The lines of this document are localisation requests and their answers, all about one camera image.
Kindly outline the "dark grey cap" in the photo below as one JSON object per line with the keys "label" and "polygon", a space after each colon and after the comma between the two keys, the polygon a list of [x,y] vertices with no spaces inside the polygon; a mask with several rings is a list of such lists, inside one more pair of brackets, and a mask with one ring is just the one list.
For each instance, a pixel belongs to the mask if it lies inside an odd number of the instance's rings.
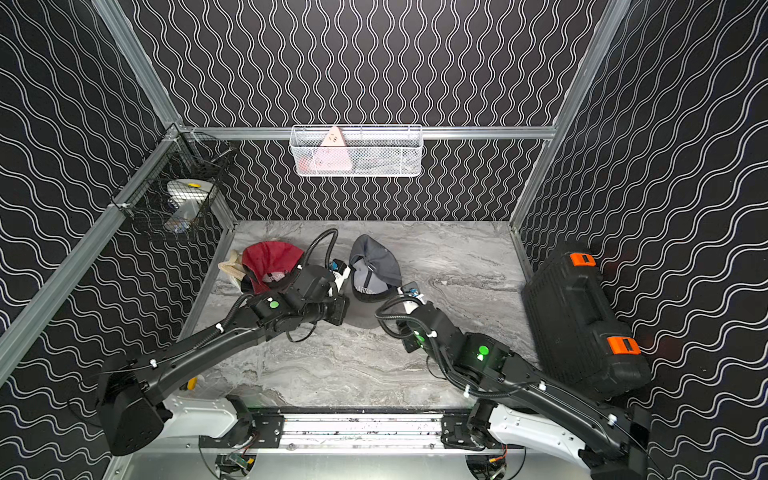
{"label": "dark grey cap", "polygon": [[353,243],[349,266],[352,293],[361,302],[386,301],[402,286],[401,269],[394,254],[369,235],[361,235]]}

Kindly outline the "beige cap with black lettering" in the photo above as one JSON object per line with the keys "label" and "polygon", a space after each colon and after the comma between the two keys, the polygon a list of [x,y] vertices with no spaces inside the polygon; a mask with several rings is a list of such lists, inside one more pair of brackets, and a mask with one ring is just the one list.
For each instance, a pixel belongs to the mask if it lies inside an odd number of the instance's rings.
{"label": "beige cap with black lettering", "polygon": [[218,269],[229,278],[235,287],[240,288],[242,286],[242,281],[246,277],[246,271],[240,252],[230,250],[228,257],[218,263]]}

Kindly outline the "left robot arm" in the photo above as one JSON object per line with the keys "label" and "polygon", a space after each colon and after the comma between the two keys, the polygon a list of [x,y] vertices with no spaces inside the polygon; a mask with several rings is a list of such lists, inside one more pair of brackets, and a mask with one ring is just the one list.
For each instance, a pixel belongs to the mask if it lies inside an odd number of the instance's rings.
{"label": "left robot arm", "polygon": [[341,325],[351,273],[338,262],[301,267],[282,288],[241,295],[224,319],[169,347],[108,359],[97,376],[96,411],[110,453],[133,454],[159,438],[173,418],[166,398],[221,361],[303,324]]}

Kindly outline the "red and black cap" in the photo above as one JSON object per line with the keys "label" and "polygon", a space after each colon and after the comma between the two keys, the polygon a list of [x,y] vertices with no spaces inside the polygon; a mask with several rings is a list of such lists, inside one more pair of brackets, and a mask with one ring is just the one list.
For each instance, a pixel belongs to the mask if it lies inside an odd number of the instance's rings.
{"label": "red and black cap", "polygon": [[247,247],[241,259],[245,270],[241,291],[260,294],[282,286],[303,256],[301,248],[283,241],[263,241]]}

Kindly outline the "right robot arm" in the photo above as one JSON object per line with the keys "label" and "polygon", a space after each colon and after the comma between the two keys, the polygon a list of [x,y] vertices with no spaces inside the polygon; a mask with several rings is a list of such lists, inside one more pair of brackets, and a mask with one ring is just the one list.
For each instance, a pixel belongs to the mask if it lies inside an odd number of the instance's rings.
{"label": "right robot arm", "polygon": [[422,349],[445,381],[475,401],[465,431],[476,449],[522,447],[593,479],[644,479],[650,417],[591,400],[507,345],[463,332],[432,302],[399,296],[376,312],[385,333]]}

